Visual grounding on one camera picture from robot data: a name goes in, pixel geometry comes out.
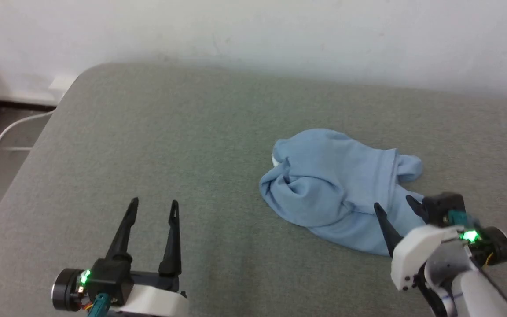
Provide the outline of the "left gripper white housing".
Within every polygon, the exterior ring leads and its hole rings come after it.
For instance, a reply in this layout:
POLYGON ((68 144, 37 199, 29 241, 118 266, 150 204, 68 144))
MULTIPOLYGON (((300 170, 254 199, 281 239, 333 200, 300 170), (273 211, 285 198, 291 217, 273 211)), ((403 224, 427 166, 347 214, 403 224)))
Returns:
MULTIPOLYGON (((128 253, 129 236, 136 222, 138 197, 134 197, 115 233, 105 259, 132 262, 128 253)), ((172 201, 169 213, 169 236, 158 273, 131 271, 132 291, 124 305, 115 303, 113 297, 107 311, 92 311, 94 301, 89 286, 96 279, 90 269, 63 269, 52 286, 52 305, 56 310, 83 311, 89 317, 187 317, 189 300, 179 291, 177 278, 182 273, 179 203, 172 201)))

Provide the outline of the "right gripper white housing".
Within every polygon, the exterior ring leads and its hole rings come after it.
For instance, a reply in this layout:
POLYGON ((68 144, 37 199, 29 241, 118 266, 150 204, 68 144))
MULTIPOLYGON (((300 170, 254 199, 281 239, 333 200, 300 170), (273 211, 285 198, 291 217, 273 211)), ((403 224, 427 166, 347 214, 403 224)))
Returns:
MULTIPOLYGON (((411 195, 406 201, 424 222, 429 221, 423 203, 411 195)), ((403 238, 378 202, 374 210, 392 258, 390 276, 399 291, 416 286, 418 277, 425 279, 426 286, 438 288, 461 273, 507 262, 507 235, 496 227, 424 225, 403 238)))

